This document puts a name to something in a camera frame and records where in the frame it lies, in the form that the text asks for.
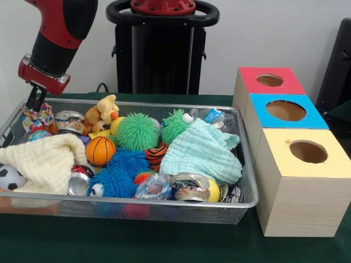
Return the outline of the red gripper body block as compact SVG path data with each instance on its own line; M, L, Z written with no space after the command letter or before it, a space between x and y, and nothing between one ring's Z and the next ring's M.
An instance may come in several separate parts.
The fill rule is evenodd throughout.
M43 73L33 66L30 58L30 54L26 54L22 58L18 69L19 77L26 82L45 88L49 93L60 95L68 85L70 76L63 74L57 77Z

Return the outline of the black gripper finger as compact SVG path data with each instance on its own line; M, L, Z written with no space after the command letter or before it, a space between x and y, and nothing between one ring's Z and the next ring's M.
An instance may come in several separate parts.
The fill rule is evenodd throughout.
M26 107L28 110L33 110L37 112L37 106L36 106L36 100L37 100L37 91L38 91L38 86L36 84L31 83L32 90L30 92L30 95L28 97Z
M44 87L35 87L35 88L36 88L35 94L37 94L37 92L40 91L40 96L38 98L35 97L35 101L33 103L33 110L35 112L39 112L46 98L47 90Z

